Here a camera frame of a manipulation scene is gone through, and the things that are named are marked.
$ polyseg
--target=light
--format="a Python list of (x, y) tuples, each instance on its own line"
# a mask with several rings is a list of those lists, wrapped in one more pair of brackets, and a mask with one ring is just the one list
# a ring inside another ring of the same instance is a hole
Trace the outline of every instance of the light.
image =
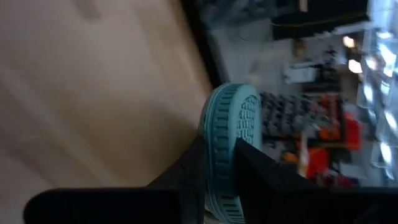
[(354, 48), (355, 47), (355, 40), (352, 38), (349, 38), (348, 36), (344, 36), (343, 37), (343, 43), (344, 46), (348, 47), (348, 48)]
[(373, 71), (377, 70), (377, 60), (374, 57), (372, 57), (372, 56), (366, 57), (365, 61), (366, 61), (366, 65), (368, 65), (368, 67), (371, 70), (373, 70)]
[(391, 148), (386, 143), (382, 142), (380, 143), (380, 151), (381, 151), (381, 156), (384, 159), (384, 162), (388, 166), (391, 166), (391, 161), (392, 161)]
[(380, 90), (384, 96), (387, 96), (388, 92), (390, 91), (390, 84), (386, 83), (385, 81), (381, 81)]
[(363, 86), (363, 92), (365, 94), (365, 97), (368, 101), (372, 102), (373, 101), (373, 90), (369, 85), (364, 85)]
[(390, 180), (394, 180), (391, 169), (385, 169), (386, 175)]
[(386, 116), (387, 123), (390, 125), (391, 129), (396, 130), (397, 129), (397, 122), (393, 115), (389, 111), (385, 111), (384, 115)]
[(362, 73), (361, 64), (354, 59), (348, 61), (348, 69), (356, 74)]
[(308, 0), (300, 0), (298, 2), (300, 11), (308, 12)]
[(383, 73), (388, 77), (392, 77), (394, 64), (397, 60), (397, 55), (393, 54), (384, 44), (379, 44), (380, 54), (386, 62)]
[(377, 32), (376, 35), (382, 39), (390, 39), (392, 37), (390, 32)]

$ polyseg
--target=orange object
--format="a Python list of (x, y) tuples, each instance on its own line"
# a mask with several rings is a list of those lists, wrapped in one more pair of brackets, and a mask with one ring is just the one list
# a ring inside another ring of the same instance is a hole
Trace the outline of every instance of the orange object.
[(291, 162), (294, 164), (297, 164), (297, 162), (299, 161), (299, 159), (297, 158), (297, 156), (291, 152), (286, 152), (283, 156), (284, 161), (286, 162)]

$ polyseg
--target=wooden floor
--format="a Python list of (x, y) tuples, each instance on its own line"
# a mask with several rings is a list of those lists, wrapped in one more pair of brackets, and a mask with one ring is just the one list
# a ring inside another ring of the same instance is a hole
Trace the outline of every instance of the wooden floor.
[(178, 0), (0, 3), (0, 223), (54, 187), (146, 185), (211, 87)]

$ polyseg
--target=black object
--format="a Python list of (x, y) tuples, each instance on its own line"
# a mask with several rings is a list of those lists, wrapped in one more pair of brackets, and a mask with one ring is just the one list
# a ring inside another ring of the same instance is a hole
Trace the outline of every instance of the black object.
[(206, 33), (206, 25), (200, 19), (200, 13), (195, 1), (180, 0), (187, 18), (193, 39), (198, 47), (200, 56), (205, 65), (213, 89), (226, 82), (226, 74), (221, 64), (219, 53), (211, 48), (215, 47), (214, 41)]
[[(395, 189), (320, 189), (281, 168), (242, 139), (235, 145), (235, 176), (247, 224), (395, 223)], [(34, 197), (32, 223), (203, 223), (206, 144), (198, 136), (181, 158), (147, 187), (58, 189)]]
[(311, 37), (338, 26), (368, 21), (368, 0), (308, 1), (308, 12), (284, 14), (272, 19), (274, 40)]
[[(266, 96), (269, 95), (268, 93), (261, 93), (262, 96)], [(295, 109), (291, 112), (291, 114), (284, 114), (284, 110), (285, 110), (285, 105), (284, 103), (288, 103), (288, 101), (292, 100), (294, 103), (295, 101), (299, 100), (300, 104), (299, 107), (302, 109), (302, 113), (303, 114), (307, 114), (307, 113), (311, 113), (309, 111), (309, 100), (311, 101), (318, 101), (319, 99), (317, 99), (316, 97), (311, 97), (308, 95), (302, 95), (301, 97), (306, 99), (298, 99), (296, 97), (292, 98), (287, 98), (287, 100), (285, 98), (283, 98), (281, 100), (280, 98), (281, 96), (278, 96), (277, 98), (272, 98), (272, 97), (264, 97), (263, 98), (263, 104), (262, 106), (264, 107), (264, 105), (272, 105), (270, 106), (270, 108), (268, 110), (265, 110), (263, 108), (262, 111), (262, 125), (263, 125), (263, 133), (262, 133), (262, 139), (263, 141), (287, 141), (287, 142), (296, 142), (298, 140), (300, 140), (300, 138), (294, 138), (293, 136), (295, 136), (295, 134), (299, 134), (299, 133), (284, 133), (282, 131), (282, 123), (285, 122), (284, 116), (287, 117), (287, 121), (289, 123), (293, 123), (294, 122), (294, 116), (297, 114), (300, 114), (300, 111)], [(307, 144), (308, 147), (329, 147), (332, 148), (330, 145), (335, 143), (336, 145), (345, 145), (346, 142), (346, 128), (345, 128), (345, 117), (344, 117), (344, 109), (343, 109), (343, 99), (341, 99), (341, 97), (339, 96), (336, 99), (336, 106), (337, 106), (337, 120), (340, 123), (340, 127), (339, 127), (339, 132), (340, 132), (340, 138), (336, 139), (336, 140), (328, 140), (328, 139), (320, 139), (320, 138), (308, 138), (307, 139)], [(275, 110), (278, 109), (278, 107), (280, 107), (281, 109), (277, 112), (277, 115), (275, 115)], [(275, 135), (274, 133), (270, 133), (270, 131), (268, 130), (268, 124), (269, 122), (273, 122), (274, 126), (279, 130), (280, 133), (282, 133), (281, 135)]]

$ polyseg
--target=teal shoe sole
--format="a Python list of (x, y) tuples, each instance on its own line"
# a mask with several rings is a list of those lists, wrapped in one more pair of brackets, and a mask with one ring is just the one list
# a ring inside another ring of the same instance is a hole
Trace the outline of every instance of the teal shoe sole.
[(234, 186), (234, 147), (236, 138), (261, 147), (258, 92), (242, 84), (218, 87), (203, 109), (199, 128), (208, 146), (206, 206), (223, 223), (244, 223)]

